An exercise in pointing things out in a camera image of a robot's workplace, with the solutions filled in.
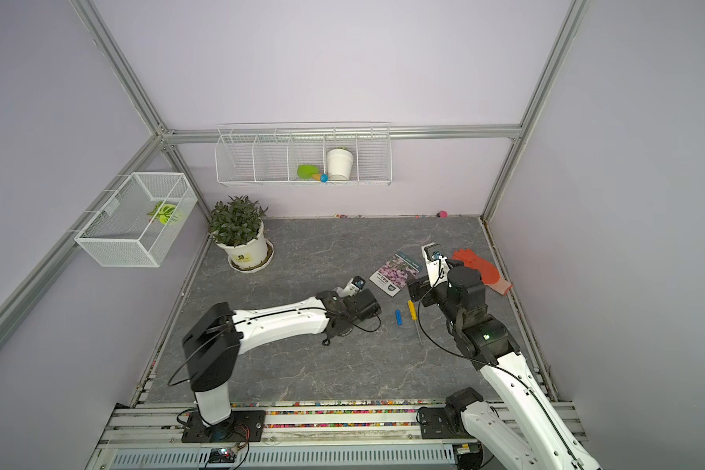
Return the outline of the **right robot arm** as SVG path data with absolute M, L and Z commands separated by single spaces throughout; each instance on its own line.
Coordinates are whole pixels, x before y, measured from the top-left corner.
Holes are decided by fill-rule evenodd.
M 445 260 L 407 280 L 419 307 L 437 306 L 456 343 L 454 356 L 473 364 L 513 412 L 512 430 L 475 390 L 448 398 L 446 411 L 459 432 L 484 445 L 506 469 L 597 469 L 598 461 L 573 435 L 542 391 L 518 343 L 488 311 L 481 275 Z

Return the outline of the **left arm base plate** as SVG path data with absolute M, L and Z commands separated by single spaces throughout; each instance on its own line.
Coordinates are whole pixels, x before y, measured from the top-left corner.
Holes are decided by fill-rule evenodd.
M 187 409 L 178 416 L 184 444 L 260 442 L 264 421 L 266 413 L 258 409 L 233 411 L 219 424 L 208 424 L 197 409 Z

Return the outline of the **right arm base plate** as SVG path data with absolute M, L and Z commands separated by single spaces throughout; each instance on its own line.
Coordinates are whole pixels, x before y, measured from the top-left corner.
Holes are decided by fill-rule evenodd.
M 450 405 L 421 407 L 415 420 L 423 440 L 473 439 L 463 426 L 461 413 Z

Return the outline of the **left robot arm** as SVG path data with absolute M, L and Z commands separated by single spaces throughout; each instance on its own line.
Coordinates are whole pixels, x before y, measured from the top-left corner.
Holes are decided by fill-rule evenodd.
M 199 421 L 207 427 L 232 419 L 228 383 L 238 356 L 258 347 L 304 335 L 323 335 L 330 343 L 381 313 L 373 293 L 363 289 L 341 296 L 323 291 L 299 302 L 268 309 L 231 309 L 215 304 L 181 341 L 187 382 Z

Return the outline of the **yellow handled screwdriver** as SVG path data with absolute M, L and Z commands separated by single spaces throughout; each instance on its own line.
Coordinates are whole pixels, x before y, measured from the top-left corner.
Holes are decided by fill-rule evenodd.
M 423 340 L 422 340 L 422 335 L 421 335 L 421 329 L 420 329 L 420 326 L 418 323 L 419 320 L 418 320 L 418 314 L 416 311 L 415 304 L 413 303 L 413 301 L 408 300 L 407 307 L 409 308 L 410 318 L 414 324 L 416 336 L 418 338 L 418 344 L 419 344 L 420 348 L 422 349 L 423 348 Z

